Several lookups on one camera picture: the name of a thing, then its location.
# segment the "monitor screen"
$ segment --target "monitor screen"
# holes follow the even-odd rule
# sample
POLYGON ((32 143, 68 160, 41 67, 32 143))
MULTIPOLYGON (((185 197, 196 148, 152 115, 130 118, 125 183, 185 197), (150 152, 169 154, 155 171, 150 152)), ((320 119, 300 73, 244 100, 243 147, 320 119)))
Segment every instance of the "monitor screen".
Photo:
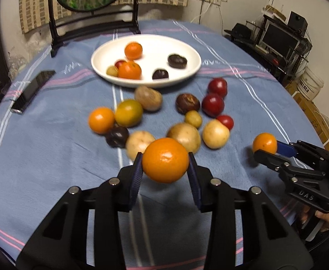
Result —
POLYGON ((289 47, 295 49, 299 43, 296 38, 271 23, 268 25, 262 42, 264 42, 278 54, 282 55, 284 58, 287 57, 287 54, 290 50, 289 47))

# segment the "black speaker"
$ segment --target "black speaker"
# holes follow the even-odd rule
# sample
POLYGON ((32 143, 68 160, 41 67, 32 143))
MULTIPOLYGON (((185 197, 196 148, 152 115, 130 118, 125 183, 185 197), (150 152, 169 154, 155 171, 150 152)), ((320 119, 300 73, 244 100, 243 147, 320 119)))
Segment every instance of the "black speaker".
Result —
POLYGON ((291 16, 289 16, 288 27, 298 32, 301 36, 304 37, 304 34, 308 27, 308 22, 306 19, 297 13, 291 12, 291 16))

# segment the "cardboard box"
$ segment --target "cardboard box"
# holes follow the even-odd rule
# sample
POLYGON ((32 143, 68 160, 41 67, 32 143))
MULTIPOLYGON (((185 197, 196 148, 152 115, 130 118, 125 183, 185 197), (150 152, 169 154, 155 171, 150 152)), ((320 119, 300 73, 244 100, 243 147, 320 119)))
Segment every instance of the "cardboard box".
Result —
POLYGON ((319 110, 312 101, 307 100, 297 89, 297 82, 286 86, 286 90, 293 97, 293 99, 298 103, 302 111, 305 113, 309 121, 311 122, 313 128, 316 130, 320 140, 322 141, 326 150, 329 151, 329 126, 327 122, 323 119, 319 110))

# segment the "white oval dish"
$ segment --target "white oval dish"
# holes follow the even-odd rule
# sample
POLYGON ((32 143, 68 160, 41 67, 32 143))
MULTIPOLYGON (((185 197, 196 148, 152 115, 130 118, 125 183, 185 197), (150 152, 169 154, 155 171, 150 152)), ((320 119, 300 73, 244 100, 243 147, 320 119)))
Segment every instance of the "white oval dish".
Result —
POLYGON ((140 85, 159 88, 177 84, 193 76, 201 68, 201 63, 199 53, 185 42, 154 34, 137 34, 111 40, 96 49, 91 57, 92 67, 99 76, 113 84, 131 88, 140 85), (130 42, 138 42, 143 47, 142 57, 135 60, 142 69, 142 79, 122 79, 107 75, 106 70, 109 66, 114 65, 118 60, 127 60, 124 48, 130 42), (167 58, 171 54, 185 57, 187 59, 186 68, 170 67, 167 58), (152 75, 157 69, 167 70, 169 78, 153 80, 152 75))

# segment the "white wall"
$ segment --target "white wall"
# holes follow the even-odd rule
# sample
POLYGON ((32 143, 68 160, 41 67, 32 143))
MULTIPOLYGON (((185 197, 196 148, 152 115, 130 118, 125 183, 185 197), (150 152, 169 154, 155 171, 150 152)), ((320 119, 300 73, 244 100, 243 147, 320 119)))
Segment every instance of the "white wall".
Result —
POLYGON ((287 17, 291 11, 305 17, 313 49, 308 56, 308 66, 325 82, 314 99, 321 113, 329 117, 329 0, 275 0, 277 9, 287 17))
MULTIPOLYGON (((34 30, 23 35, 19 21, 18 0, 1 0, 0 19, 4 49, 13 55, 22 55, 27 60, 31 59, 28 41, 37 33, 34 30)), ((237 22, 245 23, 246 20, 255 20, 260 14, 267 0, 228 0, 222 2, 221 11, 223 17, 223 29, 232 29, 237 22)), ((157 4, 140 4, 139 19, 176 19, 191 21, 200 12, 201 1, 189 0, 187 7, 176 7, 157 4)), ((211 5, 208 12, 201 18, 201 24, 221 33, 222 22, 218 6, 211 5)), ((42 44, 51 41, 48 27, 42 28, 42 44)))

